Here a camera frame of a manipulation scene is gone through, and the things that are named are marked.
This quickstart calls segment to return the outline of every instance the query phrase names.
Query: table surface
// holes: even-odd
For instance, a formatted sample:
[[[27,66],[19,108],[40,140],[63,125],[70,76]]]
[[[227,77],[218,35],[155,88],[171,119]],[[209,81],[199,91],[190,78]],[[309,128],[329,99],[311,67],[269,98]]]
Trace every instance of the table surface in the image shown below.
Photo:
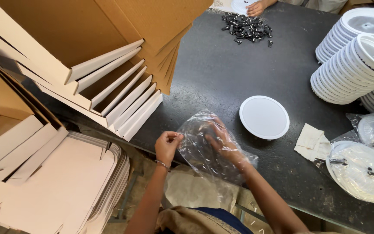
[[[176,131],[201,109],[216,113],[236,136],[243,150],[259,156],[258,171],[272,187],[299,210],[366,233],[374,233],[374,204],[351,197],[314,163],[293,149],[305,123],[324,130],[332,140],[352,127],[345,113],[367,113],[354,102],[327,103],[311,90],[310,76],[319,67],[315,48],[339,15],[276,3],[261,19],[273,29],[268,40],[241,45],[222,31],[221,13],[206,11],[194,21],[181,40],[171,95],[164,95],[156,109],[130,143],[154,152],[154,143],[164,130]],[[32,91],[59,118],[89,126],[107,137],[117,138],[106,128],[65,104]],[[258,139],[239,118],[241,103],[250,96],[265,95],[287,110],[290,127],[277,140]],[[183,162],[179,153],[175,160]]]

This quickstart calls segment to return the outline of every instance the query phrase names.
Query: bracelet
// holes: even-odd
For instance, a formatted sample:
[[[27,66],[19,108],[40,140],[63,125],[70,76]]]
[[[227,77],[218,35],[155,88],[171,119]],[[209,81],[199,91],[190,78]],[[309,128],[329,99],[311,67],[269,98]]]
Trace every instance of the bracelet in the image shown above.
[[[159,161],[159,160],[156,160],[155,162],[159,162],[159,163],[161,163],[161,165],[163,165],[165,168],[167,168],[168,172],[171,171],[171,169],[170,169],[167,165],[165,165],[165,163],[163,163],[163,162],[161,162],[161,161]]]

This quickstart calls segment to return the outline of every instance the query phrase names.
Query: white cloth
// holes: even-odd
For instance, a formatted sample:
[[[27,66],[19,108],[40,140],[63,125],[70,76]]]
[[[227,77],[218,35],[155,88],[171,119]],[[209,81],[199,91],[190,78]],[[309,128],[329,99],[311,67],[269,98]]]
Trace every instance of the white cloth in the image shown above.
[[[330,141],[324,136],[324,131],[305,124],[294,150],[304,158],[314,162],[316,158],[325,160],[331,152],[331,145]]]

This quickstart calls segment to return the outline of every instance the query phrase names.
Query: wrist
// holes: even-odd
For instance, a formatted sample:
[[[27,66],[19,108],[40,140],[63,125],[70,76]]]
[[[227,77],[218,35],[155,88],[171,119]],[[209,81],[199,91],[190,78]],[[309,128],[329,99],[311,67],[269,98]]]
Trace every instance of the wrist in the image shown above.
[[[171,170],[171,163],[168,163],[167,161],[162,161],[160,159],[157,159],[155,162],[157,163],[157,166],[165,168],[167,171]]]
[[[164,167],[161,163],[157,163],[157,166],[155,167],[155,171],[160,174],[165,174],[167,175],[168,169]]]
[[[248,171],[249,167],[253,167],[252,164],[248,160],[246,160],[245,158],[243,158],[240,161],[237,161],[234,165],[237,169],[239,169],[239,171],[242,174],[245,173],[246,171]]]

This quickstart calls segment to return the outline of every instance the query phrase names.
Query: clear plastic bag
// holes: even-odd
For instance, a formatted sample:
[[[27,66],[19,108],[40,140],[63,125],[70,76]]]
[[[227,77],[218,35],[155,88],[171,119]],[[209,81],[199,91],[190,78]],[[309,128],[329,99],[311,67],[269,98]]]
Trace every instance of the clear plastic bag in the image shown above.
[[[346,116],[354,130],[331,141],[331,153],[318,167],[350,195],[374,203],[374,113]]]
[[[334,142],[326,163],[342,189],[357,199],[374,203],[373,147],[355,141]]]
[[[215,130],[223,131],[226,134],[226,142],[224,142],[225,144],[219,152],[206,139],[207,136],[214,139],[215,142],[222,141],[216,135]],[[236,185],[241,185],[244,182],[240,171],[232,162],[221,155],[221,153],[225,152],[239,151],[245,156],[244,160],[249,161],[254,167],[257,166],[258,157],[243,151],[236,142],[235,137],[226,129],[219,118],[207,109],[199,111],[190,117],[179,128],[178,132],[184,135],[178,148],[180,154],[202,178],[211,178],[212,182],[217,182],[217,179],[223,179]]]

